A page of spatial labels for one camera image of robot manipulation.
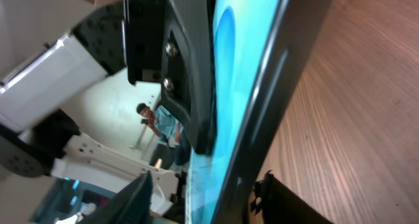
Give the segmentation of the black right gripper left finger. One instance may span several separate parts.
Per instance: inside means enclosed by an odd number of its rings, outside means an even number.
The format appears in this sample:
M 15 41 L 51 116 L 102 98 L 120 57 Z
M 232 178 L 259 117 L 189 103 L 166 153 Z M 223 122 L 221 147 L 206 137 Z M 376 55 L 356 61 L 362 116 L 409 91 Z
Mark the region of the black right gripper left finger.
M 151 222 L 153 177 L 141 174 L 117 193 L 105 206 L 84 218 L 80 224 L 146 224 Z

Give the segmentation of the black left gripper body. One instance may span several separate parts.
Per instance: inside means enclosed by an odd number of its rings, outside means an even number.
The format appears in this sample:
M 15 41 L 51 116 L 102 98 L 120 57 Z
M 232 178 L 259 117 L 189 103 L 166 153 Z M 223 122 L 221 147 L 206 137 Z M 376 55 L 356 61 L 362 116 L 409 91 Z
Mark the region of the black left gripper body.
M 157 71 L 190 83 L 210 81 L 215 0 L 124 0 L 123 46 L 128 81 Z

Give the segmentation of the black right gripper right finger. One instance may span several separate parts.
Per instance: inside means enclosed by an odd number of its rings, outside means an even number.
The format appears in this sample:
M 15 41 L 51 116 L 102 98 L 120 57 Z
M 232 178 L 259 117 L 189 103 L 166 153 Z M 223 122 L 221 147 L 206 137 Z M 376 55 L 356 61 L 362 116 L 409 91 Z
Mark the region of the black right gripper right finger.
M 272 224 L 332 224 L 268 171 L 253 186 L 255 199 L 250 211 L 262 212 L 264 223 Z

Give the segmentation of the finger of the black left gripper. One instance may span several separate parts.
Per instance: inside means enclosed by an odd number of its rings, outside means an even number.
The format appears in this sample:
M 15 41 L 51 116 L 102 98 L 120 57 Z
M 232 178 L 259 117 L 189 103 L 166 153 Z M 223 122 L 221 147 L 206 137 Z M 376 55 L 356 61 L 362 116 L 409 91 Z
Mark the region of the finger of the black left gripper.
M 217 135 L 212 18 L 215 0 L 166 0 L 162 104 L 191 147 L 211 155 Z

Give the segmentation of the Galaxy S25 smartphone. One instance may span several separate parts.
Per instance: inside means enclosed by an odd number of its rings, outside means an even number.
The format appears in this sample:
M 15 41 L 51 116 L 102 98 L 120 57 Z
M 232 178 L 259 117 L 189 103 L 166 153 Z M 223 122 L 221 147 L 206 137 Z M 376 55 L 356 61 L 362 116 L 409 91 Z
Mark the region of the Galaxy S25 smartphone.
M 217 137 L 191 155 L 187 223 L 241 223 L 332 0 L 217 0 Z

